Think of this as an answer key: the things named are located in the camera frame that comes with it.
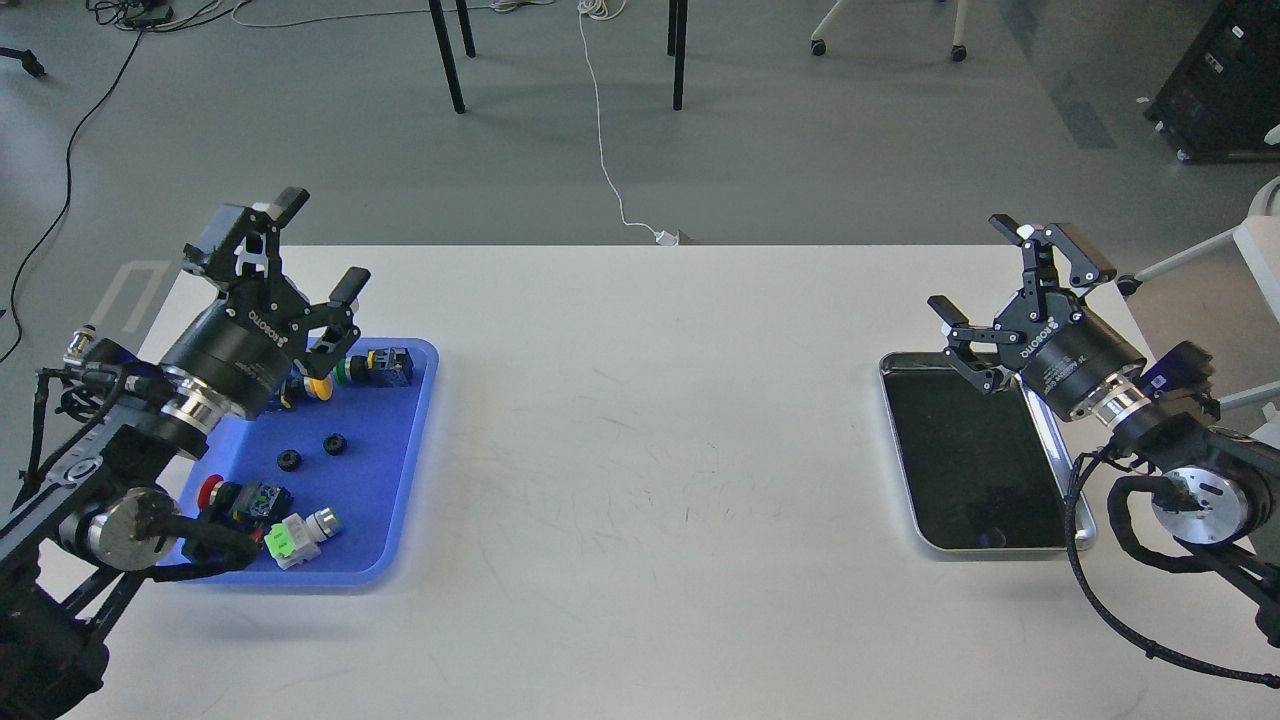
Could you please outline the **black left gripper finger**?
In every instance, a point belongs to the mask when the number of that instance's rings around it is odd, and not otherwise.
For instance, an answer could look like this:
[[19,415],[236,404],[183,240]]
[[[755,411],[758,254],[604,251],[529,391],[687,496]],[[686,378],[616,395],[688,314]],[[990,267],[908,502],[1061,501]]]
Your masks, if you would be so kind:
[[355,325],[355,305],[358,293],[370,281],[371,273],[361,266],[349,266],[324,304],[315,304],[305,311],[305,328],[348,331]]
[[307,190],[287,187],[271,202],[221,205],[197,242],[184,246],[182,270],[205,278],[223,297],[283,299],[280,231],[308,200]]

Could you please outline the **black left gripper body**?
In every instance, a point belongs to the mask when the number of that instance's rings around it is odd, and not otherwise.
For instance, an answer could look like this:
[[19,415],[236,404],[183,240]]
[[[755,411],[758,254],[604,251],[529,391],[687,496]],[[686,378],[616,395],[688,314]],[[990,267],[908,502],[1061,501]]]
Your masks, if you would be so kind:
[[232,414],[255,419],[291,372],[328,375],[360,336],[356,324],[348,331],[307,331],[310,306],[288,278],[278,301],[219,295],[160,364],[170,374],[200,380],[228,402]]

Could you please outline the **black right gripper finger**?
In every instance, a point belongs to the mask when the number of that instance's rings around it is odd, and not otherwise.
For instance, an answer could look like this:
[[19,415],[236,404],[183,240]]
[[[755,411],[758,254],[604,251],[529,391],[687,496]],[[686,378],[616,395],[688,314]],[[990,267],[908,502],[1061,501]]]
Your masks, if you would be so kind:
[[1030,319],[1046,319],[1050,295],[1062,292],[1055,265],[1056,252],[1068,260],[1068,281],[1079,297],[1117,278],[1116,266],[1071,223],[1020,224],[1006,214],[993,214],[989,224],[1021,249],[1023,273],[1018,299],[1027,306],[1025,314]]
[[1010,345],[1011,332],[973,325],[969,318],[943,295],[929,296],[927,304],[947,327],[948,340],[943,355],[955,372],[982,393],[1005,391],[1009,386],[1010,370],[998,360],[998,355],[995,355],[995,360],[979,359],[979,354],[973,351],[972,345],[974,342]]

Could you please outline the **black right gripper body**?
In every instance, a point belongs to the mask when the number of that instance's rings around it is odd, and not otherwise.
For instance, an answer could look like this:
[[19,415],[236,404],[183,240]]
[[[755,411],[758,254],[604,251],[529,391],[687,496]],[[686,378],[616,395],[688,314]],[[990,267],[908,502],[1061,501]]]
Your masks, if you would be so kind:
[[1075,293],[1048,290],[1039,309],[1021,291],[995,318],[1005,333],[1020,340],[1000,345],[1004,374],[1020,377],[1021,387],[1039,396],[1062,421],[1091,410],[1087,400],[1111,375],[1135,379],[1147,360]]

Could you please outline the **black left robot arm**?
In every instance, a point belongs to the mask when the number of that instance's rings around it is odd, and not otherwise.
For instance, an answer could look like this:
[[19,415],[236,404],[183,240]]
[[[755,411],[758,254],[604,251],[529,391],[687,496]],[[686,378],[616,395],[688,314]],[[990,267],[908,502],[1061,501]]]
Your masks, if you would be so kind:
[[307,202],[221,206],[183,268],[216,297],[159,363],[81,331],[63,364],[38,374],[35,439],[49,382],[99,406],[47,457],[35,455],[3,525],[3,716],[55,719],[99,691],[105,643],[147,582],[186,582],[248,566],[253,538],[180,514],[157,478],[177,456],[202,457],[227,415],[251,420],[292,372],[325,377],[358,338],[355,302],[369,272],[352,266],[311,304],[282,269],[279,234]]

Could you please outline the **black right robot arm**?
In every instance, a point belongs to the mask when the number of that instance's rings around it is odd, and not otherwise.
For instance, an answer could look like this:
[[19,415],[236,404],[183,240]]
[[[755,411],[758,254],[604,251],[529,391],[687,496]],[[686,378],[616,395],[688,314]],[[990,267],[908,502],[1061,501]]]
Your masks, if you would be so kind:
[[1108,442],[1071,465],[1064,500],[1068,561],[1098,616],[1148,659],[1236,682],[1277,687],[1277,676],[1222,667],[1140,634],[1092,591],[1078,556],[1076,506],[1101,465],[1119,470],[1107,515],[1121,550],[1171,574],[1213,573],[1256,607],[1254,623],[1277,643],[1277,565],[1240,546],[1277,511],[1277,450],[1219,424],[1211,357],[1185,342],[1155,365],[1093,313],[1087,295],[1116,281],[1112,263],[1075,227],[989,223],[1021,252],[1021,284],[991,327],[947,297],[928,304],[947,327],[943,355],[979,392],[1011,384],[1039,397],[1061,421],[1098,419]]

